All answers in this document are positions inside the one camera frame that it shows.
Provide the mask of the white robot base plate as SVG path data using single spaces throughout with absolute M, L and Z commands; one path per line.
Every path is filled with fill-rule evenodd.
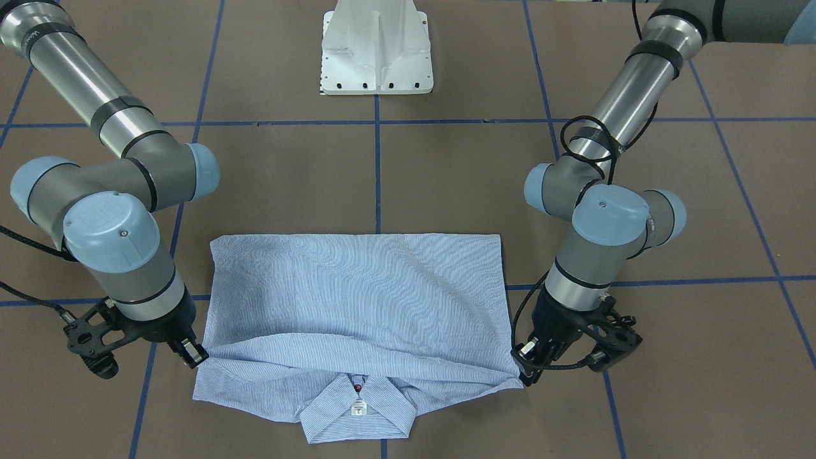
M 323 15 L 321 50 L 321 95 L 434 89 L 428 17 L 413 1 L 338 1 Z

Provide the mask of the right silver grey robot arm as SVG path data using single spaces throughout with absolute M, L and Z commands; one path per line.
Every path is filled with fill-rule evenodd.
M 53 241 L 58 258 L 84 266 L 105 297 L 80 317 L 43 305 L 64 321 L 67 347 L 98 377 L 119 371 L 116 349 L 135 340 L 166 343 L 189 368 L 208 354 L 193 331 L 194 301 L 154 212 L 212 194 L 215 155 L 180 143 L 120 82 L 55 1 L 3 1 L 2 44 L 28 61 L 116 159 L 82 168 L 39 157 L 13 175 L 18 209 Z

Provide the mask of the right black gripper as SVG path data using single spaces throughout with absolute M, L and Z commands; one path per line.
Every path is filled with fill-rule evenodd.
M 207 349 L 196 342 L 196 306 L 186 287 L 168 287 L 156 298 L 137 304 L 106 298 L 105 313 L 110 316 L 112 331 L 122 332 L 122 338 L 110 345 L 126 345 L 138 339 L 168 343 L 189 368 L 209 358 Z

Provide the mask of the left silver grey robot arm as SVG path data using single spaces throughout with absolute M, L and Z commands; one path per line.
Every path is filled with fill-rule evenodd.
M 813 1 L 662 1 L 592 113 L 566 122 L 562 153 L 527 175 L 536 210 L 569 222 L 551 268 L 536 282 L 532 332 L 514 343 L 525 386 L 545 371 L 606 371 L 642 343 L 609 289 L 626 261 L 667 244 L 687 213 L 669 191 L 615 184 L 621 157 L 641 139 L 687 61 L 709 43 L 814 43 Z

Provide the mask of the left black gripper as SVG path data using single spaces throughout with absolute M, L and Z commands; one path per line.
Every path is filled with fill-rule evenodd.
M 575 311 L 557 302 L 545 288 L 539 294 L 532 314 L 533 331 L 528 342 L 516 344 L 512 357 L 520 370 L 519 379 L 530 387 L 538 383 L 543 372 L 538 364 L 552 364 L 584 336 L 589 326 L 599 323 L 597 313 L 609 313 L 613 297 L 601 293 L 599 308 L 595 311 Z

